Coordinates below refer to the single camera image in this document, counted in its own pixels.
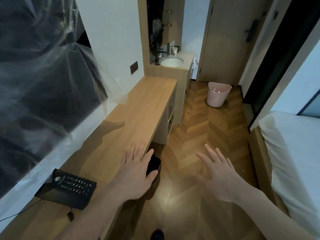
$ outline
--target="pink trash bin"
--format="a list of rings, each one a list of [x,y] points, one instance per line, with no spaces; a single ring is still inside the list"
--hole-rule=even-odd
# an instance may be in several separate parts
[[[220,107],[229,95],[232,86],[217,82],[209,82],[208,86],[207,104],[211,107]]]

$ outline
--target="finger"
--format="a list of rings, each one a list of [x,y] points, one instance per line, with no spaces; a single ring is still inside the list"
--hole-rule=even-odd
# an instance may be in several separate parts
[[[121,158],[121,162],[120,162],[121,166],[125,165],[125,163],[127,161],[127,155],[128,155],[128,151],[124,151],[123,155],[122,155],[122,158]]]
[[[222,162],[222,163],[226,163],[227,160],[226,160],[226,158],[224,157],[224,155],[222,155],[222,153],[221,153],[221,151],[219,150],[219,148],[216,148],[216,152],[217,152],[217,155],[218,155],[218,157],[220,158],[221,162]]]
[[[218,155],[215,153],[215,151],[213,149],[210,148],[210,146],[205,144],[204,147],[207,150],[207,152],[211,158],[211,161],[213,161],[214,163],[221,163],[221,160],[219,159]]]
[[[150,184],[152,184],[152,182],[154,181],[154,179],[157,177],[158,175],[158,170],[153,170],[152,172],[150,172],[148,174],[148,176],[146,177],[146,179],[150,182]]]
[[[211,172],[211,167],[213,165],[213,162],[211,161],[211,159],[209,157],[207,157],[205,154],[202,154],[200,152],[196,152],[195,153],[197,155],[197,157],[199,157],[201,159],[201,161],[206,165],[207,169],[209,172]]]
[[[232,165],[232,163],[231,163],[230,159],[229,159],[229,158],[227,158],[227,159],[226,159],[226,161],[227,161],[228,165],[230,166],[230,168],[232,168],[233,170],[235,170],[235,168],[233,167],[233,165]]]
[[[134,160],[141,161],[145,145],[146,145],[146,143],[144,141],[142,141],[141,144],[139,145],[135,155],[134,155]]]
[[[144,157],[142,158],[142,162],[143,162],[144,164],[146,164],[146,165],[149,164],[153,152],[154,152],[154,150],[153,150],[153,149],[150,149],[150,150],[144,155]]]
[[[204,186],[207,185],[207,180],[204,178],[204,176],[200,175],[200,174],[196,174],[195,178],[202,183]]]
[[[131,144],[131,148],[130,148],[130,150],[128,152],[128,155],[127,155],[127,161],[134,159],[134,151],[135,151],[135,149],[136,149],[136,144],[132,143]]]

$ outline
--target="hand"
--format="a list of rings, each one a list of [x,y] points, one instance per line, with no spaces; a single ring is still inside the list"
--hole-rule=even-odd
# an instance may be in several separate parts
[[[122,202],[142,197],[158,174],[158,171],[154,170],[146,177],[153,149],[142,158],[144,148],[145,142],[141,142],[135,152],[136,145],[133,143],[129,152],[123,153],[120,169],[110,183],[115,189],[114,194]]]
[[[236,203],[240,194],[247,191],[251,186],[237,174],[229,158],[225,158],[220,150],[212,150],[207,144],[204,145],[209,157],[196,152],[196,155],[206,165],[210,179],[202,175],[196,175],[200,181],[219,200]]]

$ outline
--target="black shoe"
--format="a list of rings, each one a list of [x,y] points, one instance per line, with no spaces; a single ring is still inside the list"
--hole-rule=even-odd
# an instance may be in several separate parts
[[[154,230],[150,238],[150,240],[164,240],[164,239],[165,239],[165,235],[163,231],[160,229]]]

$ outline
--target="bed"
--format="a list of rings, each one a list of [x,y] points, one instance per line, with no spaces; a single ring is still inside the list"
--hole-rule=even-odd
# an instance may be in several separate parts
[[[320,119],[273,112],[249,143],[260,189],[320,239]]]

